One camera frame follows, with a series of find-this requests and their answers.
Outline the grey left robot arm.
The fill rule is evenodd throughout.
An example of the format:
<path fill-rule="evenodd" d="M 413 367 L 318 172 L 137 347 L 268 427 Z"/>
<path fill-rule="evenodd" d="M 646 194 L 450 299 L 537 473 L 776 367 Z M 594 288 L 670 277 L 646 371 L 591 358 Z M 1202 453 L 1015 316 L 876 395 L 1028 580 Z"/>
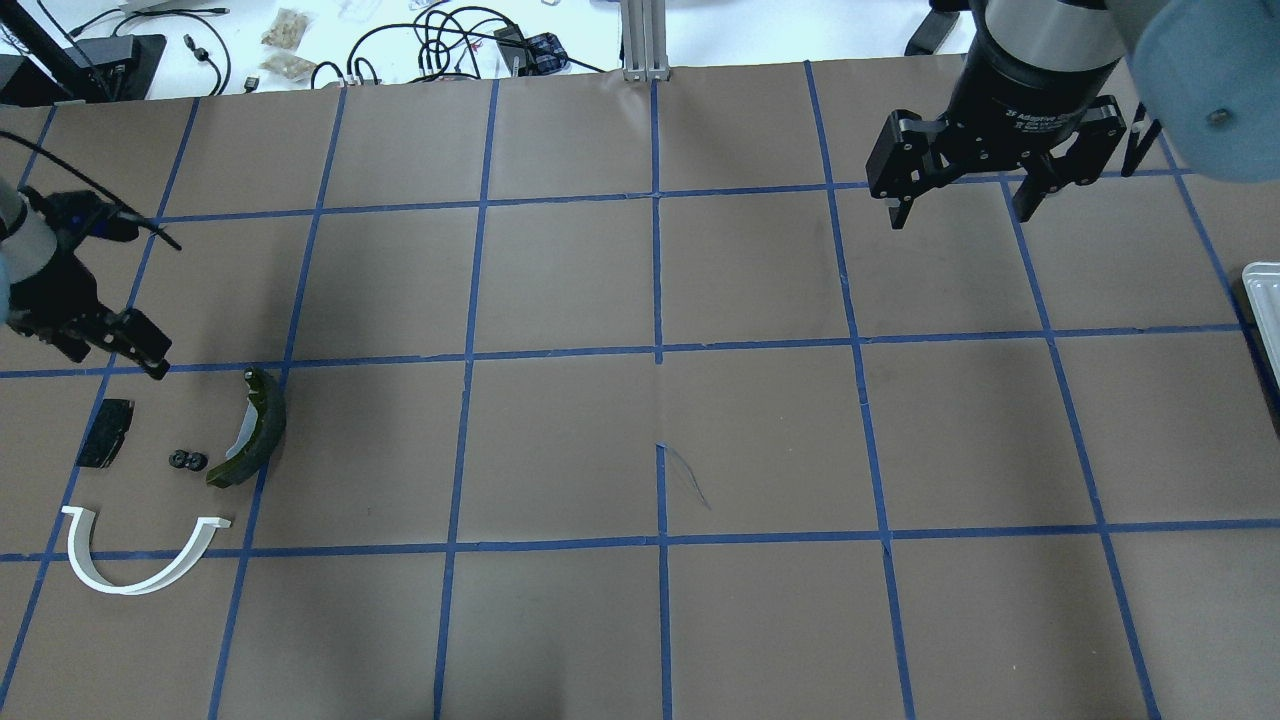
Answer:
<path fill-rule="evenodd" d="M 99 297 L 95 274 L 77 258 L 87 238 L 128 243 L 138 222 L 92 191 L 42 196 L 4 184 L 4 322 L 17 334 L 50 345 L 82 363 L 92 347 L 137 359 L 124 334 L 129 311 L 115 313 Z"/>

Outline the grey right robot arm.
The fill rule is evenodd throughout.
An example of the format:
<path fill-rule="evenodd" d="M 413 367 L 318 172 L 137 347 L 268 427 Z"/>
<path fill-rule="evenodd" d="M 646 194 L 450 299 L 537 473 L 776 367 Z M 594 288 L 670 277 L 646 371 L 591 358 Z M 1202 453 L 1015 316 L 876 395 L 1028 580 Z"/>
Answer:
<path fill-rule="evenodd" d="M 991 211 L 963 202 L 947 231 L 1020 223 L 1065 184 L 1103 179 L 1087 149 L 1125 135 L 1105 92 L 1130 76 L 1137 119 L 1167 128 L 1187 167 L 1216 181 L 1277 178 L 1275 1 L 975 1 L 977 33 L 936 119 L 904 109 L 852 129 L 835 99 L 886 108 L 905 60 L 854 61 L 822 94 L 820 68 L 621 73 L 497 79 L 431 68 L 404 85 L 352 74 L 308 92 L 186 102 L 124 102 L 84 137 L 108 155 L 143 214 L 177 222 L 169 265 L 150 263 L 141 293 L 174 334 L 183 379 L 264 360 L 273 370 L 436 361 L 626 363 L 634 382 L 699 354 L 778 355 L 863 345 L 1029 340 L 1006 329 L 852 328 L 851 272 L 818 259 L 792 287 L 797 334 L 676 337 L 676 251 L 714 264 L 799 254 L 870 223 L 833 223 L 852 191 L 887 202 L 901 229 L 932 188 L 1021 186 Z M 864 142 L 861 178 L 835 167 L 838 133 Z"/>

